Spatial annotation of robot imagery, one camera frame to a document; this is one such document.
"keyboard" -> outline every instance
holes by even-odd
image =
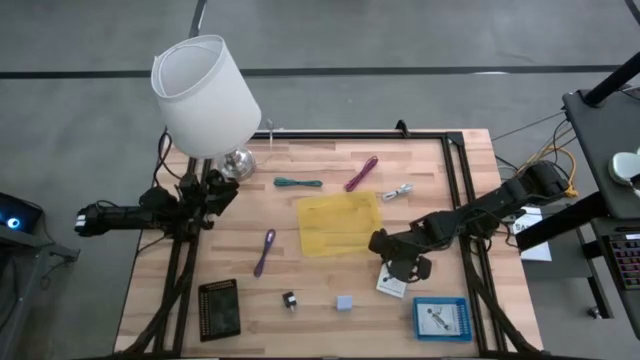
[[[640,289],[640,234],[610,235],[608,243],[618,264],[616,275],[624,289]]]

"black line on floor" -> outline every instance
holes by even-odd
[[[244,77],[287,76],[385,76],[385,75],[467,75],[467,74],[571,74],[612,72],[620,65],[566,66],[446,66],[367,68],[242,69]],[[0,72],[1,79],[122,79],[149,78],[150,70],[116,71],[16,71]]]
[[[640,10],[638,10],[638,6],[633,0],[624,0],[624,3],[627,4],[629,11],[631,11],[631,15],[636,19],[638,25],[640,25]]]
[[[196,11],[193,13],[191,20],[191,29],[189,30],[189,38],[200,35],[200,26],[204,17],[204,9],[207,7],[207,0],[198,0]]]

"pink object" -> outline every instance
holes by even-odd
[[[371,171],[371,169],[373,169],[373,167],[376,166],[377,163],[378,163],[377,156],[372,156],[371,158],[369,158],[369,160],[367,160],[367,162],[364,164],[362,171],[360,171],[360,173],[356,175],[356,177],[351,179],[351,181],[349,181],[344,186],[344,189],[347,190],[347,192],[352,192],[356,188],[356,186],[358,186],[360,181],[362,181],[365,175],[367,175],[369,171]]]

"lamp base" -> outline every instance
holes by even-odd
[[[216,158],[215,164],[225,178],[233,178],[236,181],[248,179],[256,169],[256,159],[245,147]]]

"blue light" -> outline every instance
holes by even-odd
[[[7,226],[9,227],[9,229],[17,229],[20,226],[20,220],[11,218],[7,220]]]

